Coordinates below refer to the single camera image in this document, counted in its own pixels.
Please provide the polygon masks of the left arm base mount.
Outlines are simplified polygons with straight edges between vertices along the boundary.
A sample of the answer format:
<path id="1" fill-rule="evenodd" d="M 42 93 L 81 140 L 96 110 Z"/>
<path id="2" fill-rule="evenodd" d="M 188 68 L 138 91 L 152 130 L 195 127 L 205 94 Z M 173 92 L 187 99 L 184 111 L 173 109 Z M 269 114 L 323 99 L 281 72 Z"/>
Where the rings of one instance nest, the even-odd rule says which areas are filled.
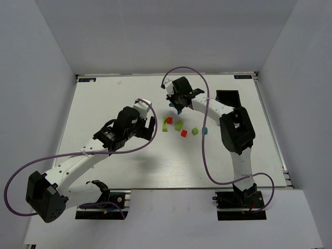
<path id="1" fill-rule="evenodd" d="M 116 190 L 100 197 L 96 204 L 76 209 L 76 220 L 124 220 L 130 209 L 131 191 Z"/>

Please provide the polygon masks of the black plastic box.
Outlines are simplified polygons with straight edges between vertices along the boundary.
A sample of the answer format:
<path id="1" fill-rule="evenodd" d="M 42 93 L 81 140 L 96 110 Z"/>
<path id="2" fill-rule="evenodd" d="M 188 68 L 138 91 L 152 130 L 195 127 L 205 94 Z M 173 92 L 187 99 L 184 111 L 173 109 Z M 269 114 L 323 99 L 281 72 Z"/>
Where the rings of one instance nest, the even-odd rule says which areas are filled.
<path id="1" fill-rule="evenodd" d="M 238 90 L 217 90 L 216 101 L 234 108 L 241 106 L 240 95 Z"/>

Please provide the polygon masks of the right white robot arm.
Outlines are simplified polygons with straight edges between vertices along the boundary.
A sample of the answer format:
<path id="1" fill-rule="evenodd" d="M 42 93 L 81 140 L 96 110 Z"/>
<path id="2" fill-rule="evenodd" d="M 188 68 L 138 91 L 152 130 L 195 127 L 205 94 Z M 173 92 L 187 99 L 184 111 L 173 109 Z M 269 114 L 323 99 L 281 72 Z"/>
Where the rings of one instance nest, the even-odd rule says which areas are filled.
<path id="1" fill-rule="evenodd" d="M 231 98 L 230 91 L 218 90 L 217 98 L 213 99 L 209 89 L 193 89 L 186 77 L 165 80 L 161 87 L 167 91 L 167 100 L 179 113 L 188 107 L 204 114 L 203 123 L 207 117 L 219 123 L 222 143 L 231 155 L 234 195 L 240 205 L 246 205 L 257 191 L 251 164 L 256 135 L 247 110 L 241 106 L 238 91 L 234 91 L 235 97 Z"/>

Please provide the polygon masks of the green arch block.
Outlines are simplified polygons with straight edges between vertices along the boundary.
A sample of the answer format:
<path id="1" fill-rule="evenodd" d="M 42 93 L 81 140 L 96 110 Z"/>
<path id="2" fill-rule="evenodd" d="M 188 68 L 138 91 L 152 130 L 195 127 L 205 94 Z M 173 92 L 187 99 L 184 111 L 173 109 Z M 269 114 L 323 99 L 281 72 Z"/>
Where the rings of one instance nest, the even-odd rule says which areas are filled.
<path id="1" fill-rule="evenodd" d="M 163 121 L 162 121 L 162 131 L 163 132 L 167 132 L 168 131 L 167 119 L 168 119 L 167 116 L 163 117 Z"/>

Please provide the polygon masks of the green rectangular block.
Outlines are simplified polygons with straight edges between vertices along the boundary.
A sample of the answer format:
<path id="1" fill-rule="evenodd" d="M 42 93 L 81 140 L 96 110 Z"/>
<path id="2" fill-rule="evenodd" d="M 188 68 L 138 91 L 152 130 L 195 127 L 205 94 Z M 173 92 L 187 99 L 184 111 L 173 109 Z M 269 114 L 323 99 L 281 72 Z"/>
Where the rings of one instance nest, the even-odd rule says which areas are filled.
<path id="1" fill-rule="evenodd" d="M 176 131 L 180 131 L 181 130 L 181 128 L 182 128 L 182 126 L 183 126 L 183 121 L 182 120 L 180 120 L 180 121 L 178 121 L 177 123 L 176 123 L 176 125 L 175 125 L 175 130 Z"/>

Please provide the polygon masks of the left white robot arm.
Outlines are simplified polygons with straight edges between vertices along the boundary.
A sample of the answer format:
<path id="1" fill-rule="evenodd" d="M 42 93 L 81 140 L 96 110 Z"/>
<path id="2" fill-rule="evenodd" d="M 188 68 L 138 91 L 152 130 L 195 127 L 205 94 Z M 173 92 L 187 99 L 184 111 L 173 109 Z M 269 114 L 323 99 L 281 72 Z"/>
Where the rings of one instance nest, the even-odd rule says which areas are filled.
<path id="1" fill-rule="evenodd" d="M 46 223 L 53 222 L 74 206 L 82 208 L 123 209 L 123 203 L 111 199 L 110 189 L 100 180 L 86 182 L 81 188 L 71 185 L 112 154 L 121 153 L 121 148 L 132 137 L 152 141 L 156 135 L 156 116 L 148 118 L 153 111 L 148 100 L 137 100 L 132 107 L 124 107 L 116 119 L 108 121 L 92 139 L 77 153 L 67 155 L 67 160 L 41 174 L 29 176 L 26 201 Z"/>

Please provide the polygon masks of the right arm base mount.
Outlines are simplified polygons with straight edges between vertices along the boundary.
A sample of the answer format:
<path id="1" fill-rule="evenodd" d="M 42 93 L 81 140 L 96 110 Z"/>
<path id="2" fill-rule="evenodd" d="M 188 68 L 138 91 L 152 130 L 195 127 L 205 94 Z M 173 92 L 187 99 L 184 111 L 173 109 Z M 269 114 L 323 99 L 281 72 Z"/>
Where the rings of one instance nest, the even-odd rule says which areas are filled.
<path id="1" fill-rule="evenodd" d="M 266 212 L 257 210 L 264 207 L 261 191 L 257 191 L 244 204 L 236 199 L 232 191 L 219 191 L 212 197 L 216 203 L 218 221 L 266 220 Z"/>

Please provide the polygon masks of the teal arch block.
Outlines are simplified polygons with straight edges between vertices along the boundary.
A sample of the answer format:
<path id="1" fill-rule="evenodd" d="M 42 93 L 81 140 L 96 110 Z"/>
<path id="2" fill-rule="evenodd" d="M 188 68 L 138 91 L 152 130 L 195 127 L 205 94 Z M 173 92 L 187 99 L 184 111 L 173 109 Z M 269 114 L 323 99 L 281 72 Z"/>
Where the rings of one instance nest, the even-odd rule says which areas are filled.
<path id="1" fill-rule="evenodd" d="M 178 110 L 172 103 L 169 103 L 169 107 L 175 108 L 178 115 L 182 113 L 182 110 Z"/>

